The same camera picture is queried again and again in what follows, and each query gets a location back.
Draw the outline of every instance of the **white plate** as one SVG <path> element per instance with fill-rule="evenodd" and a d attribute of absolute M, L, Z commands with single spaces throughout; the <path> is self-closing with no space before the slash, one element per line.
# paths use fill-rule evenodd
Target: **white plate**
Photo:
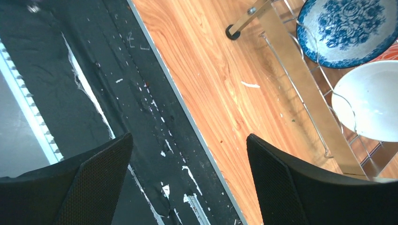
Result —
<path fill-rule="evenodd" d="M 340 79 L 334 92 L 332 107 L 344 126 L 370 139 L 398 142 L 397 60 L 353 69 Z"/>

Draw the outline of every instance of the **black caster wheel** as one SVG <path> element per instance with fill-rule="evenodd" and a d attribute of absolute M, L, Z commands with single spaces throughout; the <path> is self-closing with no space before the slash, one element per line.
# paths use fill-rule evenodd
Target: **black caster wheel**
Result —
<path fill-rule="evenodd" d="M 240 31 L 237 31 L 237 32 L 235 32 L 235 34 L 232 34 L 231 35 L 231 33 L 230 33 L 230 29 L 231 29 L 231 27 L 233 26 L 233 24 L 231 24 L 231 25 L 229 25 L 228 27 L 227 27 L 227 29 L 225 30 L 225 34 L 227 35 L 227 37 L 229 38 L 229 39 L 231 39 L 231 40 L 236 40 L 236 39 L 238 39 L 239 37 L 240 37 Z"/>

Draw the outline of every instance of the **blue and white plate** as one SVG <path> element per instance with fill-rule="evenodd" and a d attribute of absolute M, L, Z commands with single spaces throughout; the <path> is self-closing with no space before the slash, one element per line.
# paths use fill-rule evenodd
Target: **blue and white plate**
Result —
<path fill-rule="evenodd" d="M 398 0 L 307 0 L 298 15 L 298 43 L 325 67 L 369 62 L 397 37 Z"/>

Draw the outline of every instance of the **wooden floor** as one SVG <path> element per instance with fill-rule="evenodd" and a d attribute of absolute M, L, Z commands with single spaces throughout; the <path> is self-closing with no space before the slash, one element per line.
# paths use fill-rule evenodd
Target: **wooden floor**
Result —
<path fill-rule="evenodd" d="M 298 13 L 303 1 L 289 1 Z M 325 149 L 287 76 L 259 37 L 257 21 L 239 40 L 226 38 L 225 28 L 254 0 L 133 2 L 249 224 L 262 223 L 246 153 L 250 133 L 340 172 L 333 159 L 323 157 Z M 394 170 L 386 170 L 385 176 Z"/>

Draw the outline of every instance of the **white bowl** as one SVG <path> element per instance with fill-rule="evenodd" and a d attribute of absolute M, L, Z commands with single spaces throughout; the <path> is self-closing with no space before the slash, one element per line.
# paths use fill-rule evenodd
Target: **white bowl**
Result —
<path fill-rule="evenodd" d="M 398 0 L 307 0 L 297 21 L 297 39 L 309 59 L 330 68 L 355 67 L 397 39 Z"/>
<path fill-rule="evenodd" d="M 398 60 L 371 62 L 348 72 L 334 88 L 332 108 L 351 131 L 398 142 Z"/>

